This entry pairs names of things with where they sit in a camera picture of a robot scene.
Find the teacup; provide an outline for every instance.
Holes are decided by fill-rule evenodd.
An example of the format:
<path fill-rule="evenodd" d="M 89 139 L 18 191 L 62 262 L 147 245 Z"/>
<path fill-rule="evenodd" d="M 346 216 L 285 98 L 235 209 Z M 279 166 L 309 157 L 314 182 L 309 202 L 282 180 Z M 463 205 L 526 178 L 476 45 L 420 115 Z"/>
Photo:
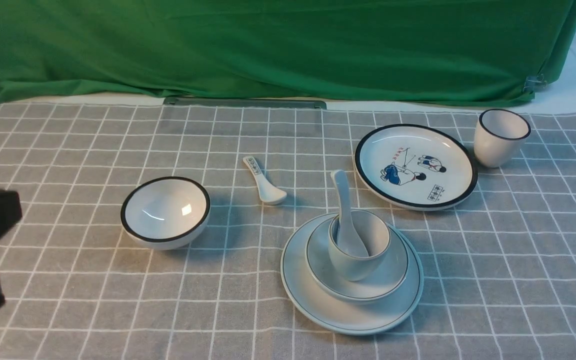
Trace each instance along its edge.
<path fill-rule="evenodd" d="M 530 136 L 525 118 L 504 109 L 482 112 L 475 129 L 475 157 L 485 167 L 502 166 Z"/>
<path fill-rule="evenodd" d="M 339 215 L 330 221 L 328 255 L 334 269 L 348 281 L 359 281 L 370 275 L 386 257 L 391 246 L 391 231 L 379 216 L 366 210 L 352 210 L 352 224 L 368 250 L 368 257 L 345 253 L 337 245 Z"/>

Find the green cloth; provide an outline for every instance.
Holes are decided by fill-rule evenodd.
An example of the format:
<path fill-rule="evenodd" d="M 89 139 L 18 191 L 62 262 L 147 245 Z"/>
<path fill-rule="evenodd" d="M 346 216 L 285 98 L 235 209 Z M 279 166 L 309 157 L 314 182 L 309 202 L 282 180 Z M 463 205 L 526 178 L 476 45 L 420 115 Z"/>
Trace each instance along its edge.
<path fill-rule="evenodd" d="M 0 0 L 0 103 L 130 92 L 505 107 L 576 0 Z"/>

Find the dinnerware set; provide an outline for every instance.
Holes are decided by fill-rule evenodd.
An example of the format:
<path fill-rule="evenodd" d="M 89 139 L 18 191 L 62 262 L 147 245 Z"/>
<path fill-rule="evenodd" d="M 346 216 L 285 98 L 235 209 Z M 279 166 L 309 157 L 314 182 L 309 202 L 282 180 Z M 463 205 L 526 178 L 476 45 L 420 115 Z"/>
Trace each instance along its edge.
<path fill-rule="evenodd" d="M 484 111 L 475 127 L 474 155 L 485 167 L 500 167 L 530 134 L 530 124 L 519 114 Z M 286 199 L 286 192 L 267 180 L 254 157 L 244 157 L 243 163 L 253 174 L 262 203 L 278 205 Z M 376 196 L 423 212 L 461 203 L 478 180 L 478 167 L 464 145 L 421 125 L 386 125 L 369 132 L 357 145 L 353 163 L 358 178 Z M 370 335 L 393 328 L 410 316 L 421 298 L 419 255 L 384 219 L 351 209 L 345 171 L 327 175 L 340 211 L 307 221 L 286 242 L 279 264 L 286 294 L 304 316 L 328 330 Z M 201 184 L 171 176 L 133 190 L 120 216 L 135 242 L 170 250 L 201 234 L 210 209 L 210 196 Z"/>

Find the small white plate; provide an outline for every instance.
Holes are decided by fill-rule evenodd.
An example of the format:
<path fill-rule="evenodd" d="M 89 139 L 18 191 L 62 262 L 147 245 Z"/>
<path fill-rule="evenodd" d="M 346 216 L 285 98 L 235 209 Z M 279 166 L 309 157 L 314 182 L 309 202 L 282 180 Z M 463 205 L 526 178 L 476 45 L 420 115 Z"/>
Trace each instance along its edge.
<path fill-rule="evenodd" d="M 409 240 L 406 279 L 397 291 L 370 303 L 342 301 L 324 291 L 313 279 L 306 265 L 304 248 L 318 225 L 336 214 L 325 214 L 303 224 L 288 239 L 281 254 L 281 281 L 295 307 L 311 321 L 331 331 L 346 335 L 372 335 L 393 328 L 410 316 L 417 307 L 424 287 L 424 272 L 419 255 Z"/>
<path fill-rule="evenodd" d="M 364 136 L 354 152 L 362 182 L 398 207 L 432 211 L 466 200 L 477 184 L 468 150 L 429 127 L 396 124 Z"/>
<path fill-rule="evenodd" d="M 334 297 L 347 301 L 375 301 L 397 290 L 406 278 L 408 270 L 408 250 L 402 239 L 391 232 L 391 244 L 383 262 L 366 278 L 349 281 L 335 270 L 330 261 L 329 227 L 333 219 L 323 221 L 306 243 L 306 263 L 314 280 Z"/>

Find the ceramic spoon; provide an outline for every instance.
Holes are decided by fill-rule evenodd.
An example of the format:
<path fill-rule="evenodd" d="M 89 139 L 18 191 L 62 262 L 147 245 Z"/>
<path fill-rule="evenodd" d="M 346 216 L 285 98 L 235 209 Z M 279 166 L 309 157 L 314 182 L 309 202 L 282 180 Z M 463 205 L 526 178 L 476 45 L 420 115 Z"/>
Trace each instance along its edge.
<path fill-rule="evenodd" d="M 254 157 L 246 156 L 243 158 L 243 161 L 254 176 L 256 188 L 259 190 L 259 199 L 263 203 L 268 205 L 278 205 L 286 199 L 288 194 L 286 194 L 286 192 L 282 189 L 278 189 L 268 181 L 268 179 L 261 172 L 259 164 Z"/>
<path fill-rule="evenodd" d="M 336 194 L 339 196 L 339 227 L 336 233 L 336 244 L 348 255 L 367 258 L 368 250 L 355 230 L 350 213 L 350 189 L 346 172 L 334 170 L 330 173 L 330 178 L 332 178 Z"/>

